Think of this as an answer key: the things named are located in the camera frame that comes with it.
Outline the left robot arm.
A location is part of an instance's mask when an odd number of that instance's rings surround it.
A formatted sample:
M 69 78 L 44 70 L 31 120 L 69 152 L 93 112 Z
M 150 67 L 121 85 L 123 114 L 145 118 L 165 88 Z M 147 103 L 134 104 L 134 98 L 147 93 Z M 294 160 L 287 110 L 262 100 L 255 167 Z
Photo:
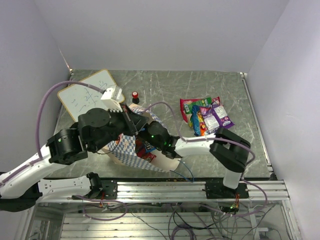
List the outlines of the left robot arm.
M 136 136 L 148 117 L 132 112 L 125 104 L 119 111 L 92 108 L 78 121 L 52 136 L 40 153 L 14 170 L 0 176 L 0 209 L 6 212 L 27 210 L 43 199 L 58 196 L 98 198 L 103 184 L 96 173 L 74 179 L 47 180 L 56 170 L 84 160 L 116 141 L 120 135 Z

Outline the green snack bag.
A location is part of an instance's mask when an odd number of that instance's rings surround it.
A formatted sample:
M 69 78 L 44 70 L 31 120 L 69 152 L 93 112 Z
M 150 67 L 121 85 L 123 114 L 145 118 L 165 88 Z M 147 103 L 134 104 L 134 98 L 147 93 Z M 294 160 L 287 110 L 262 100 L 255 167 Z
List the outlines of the green snack bag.
M 183 106 L 186 114 L 190 114 L 192 112 L 193 106 L 201 106 L 207 107 L 212 103 L 212 99 L 210 97 L 201 98 L 201 99 L 187 99 L 184 101 Z

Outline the checkered paper bag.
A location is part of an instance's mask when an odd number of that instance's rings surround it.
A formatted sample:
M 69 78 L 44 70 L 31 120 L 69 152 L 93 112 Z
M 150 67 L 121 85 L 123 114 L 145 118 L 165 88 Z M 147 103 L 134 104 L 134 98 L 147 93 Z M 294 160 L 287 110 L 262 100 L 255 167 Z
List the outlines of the checkered paper bag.
M 135 136 L 121 134 L 117 140 L 108 143 L 101 151 L 118 165 L 154 172 L 171 172 L 185 181 L 194 181 L 191 171 L 189 178 L 177 172 L 179 164 L 185 165 L 180 158 L 170 159 L 149 142 Z

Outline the red snack bag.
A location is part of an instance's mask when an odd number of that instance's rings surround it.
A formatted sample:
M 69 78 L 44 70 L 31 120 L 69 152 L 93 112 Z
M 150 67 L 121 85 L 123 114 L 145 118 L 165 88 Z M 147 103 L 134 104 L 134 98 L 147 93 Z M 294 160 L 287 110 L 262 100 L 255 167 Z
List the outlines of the red snack bag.
M 194 105 L 199 105 L 203 107 L 209 106 L 213 102 L 220 102 L 220 97 L 206 97 L 206 98 L 191 98 L 191 99 L 180 99 L 179 104 L 180 104 L 180 112 L 182 115 L 182 118 L 186 124 L 191 126 L 192 124 L 190 123 L 190 117 L 192 114 L 192 107 Z

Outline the purple snack packet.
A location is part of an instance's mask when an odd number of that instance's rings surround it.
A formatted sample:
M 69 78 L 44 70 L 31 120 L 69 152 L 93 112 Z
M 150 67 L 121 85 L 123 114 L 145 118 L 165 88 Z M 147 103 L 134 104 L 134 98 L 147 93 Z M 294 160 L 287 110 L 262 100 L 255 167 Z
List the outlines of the purple snack packet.
M 220 128 L 229 129 L 235 125 L 219 101 L 212 102 L 206 107 L 201 106 L 200 113 L 208 134 L 213 134 Z

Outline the blue Slendy snack bag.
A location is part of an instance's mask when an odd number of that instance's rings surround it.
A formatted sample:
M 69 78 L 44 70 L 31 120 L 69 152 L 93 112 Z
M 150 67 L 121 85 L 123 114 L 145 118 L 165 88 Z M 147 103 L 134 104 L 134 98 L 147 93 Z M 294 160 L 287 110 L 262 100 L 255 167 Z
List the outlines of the blue Slendy snack bag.
M 201 137 L 200 128 L 199 128 L 199 120 L 198 120 L 198 117 L 197 117 L 197 112 L 199 110 L 205 110 L 206 111 L 207 108 L 204 107 L 204 106 L 194 105 L 193 108 L 192 108 L 191 117 L 190 117 L 190 121 L 192 123 L 192 128 L 193 128 L 193 131 L 194 131 L 194 135 L 197 136 L 197 137 Z

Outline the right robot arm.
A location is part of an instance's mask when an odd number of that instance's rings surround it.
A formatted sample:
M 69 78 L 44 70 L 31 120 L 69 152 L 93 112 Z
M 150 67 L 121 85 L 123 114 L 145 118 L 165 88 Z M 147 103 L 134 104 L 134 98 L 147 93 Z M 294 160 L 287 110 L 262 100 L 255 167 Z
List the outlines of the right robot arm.
M 169 159 L 196 155 L 214 156 L 225 167 L 220 192 L 226 198 L 231 198 L 238 192 L 248 156 L 252 153 L 251 144 L 247 140 L 226 128 L 219 128 L 216 133 L 205 136 L 182 137 L 169 134 L 159 122 L 153 121 L 137 136 Z

